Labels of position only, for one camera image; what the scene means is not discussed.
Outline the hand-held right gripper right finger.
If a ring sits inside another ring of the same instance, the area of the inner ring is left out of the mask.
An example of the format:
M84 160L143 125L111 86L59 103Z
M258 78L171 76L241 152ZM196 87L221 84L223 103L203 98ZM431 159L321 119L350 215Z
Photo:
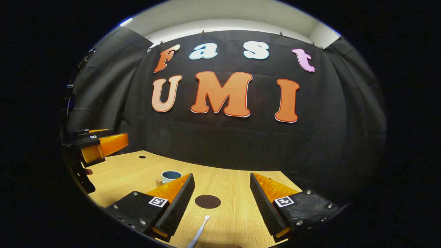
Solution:
M304 237L341 212L341 206L315 190L300 192L258 173L250 174L249 187L276 242Z

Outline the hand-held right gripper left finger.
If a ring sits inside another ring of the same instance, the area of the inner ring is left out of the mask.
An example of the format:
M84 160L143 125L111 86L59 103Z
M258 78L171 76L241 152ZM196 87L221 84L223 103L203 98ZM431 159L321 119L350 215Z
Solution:
M163 241L175 235L195 189L192 173L148 193L133 191L105 210L137 231Z

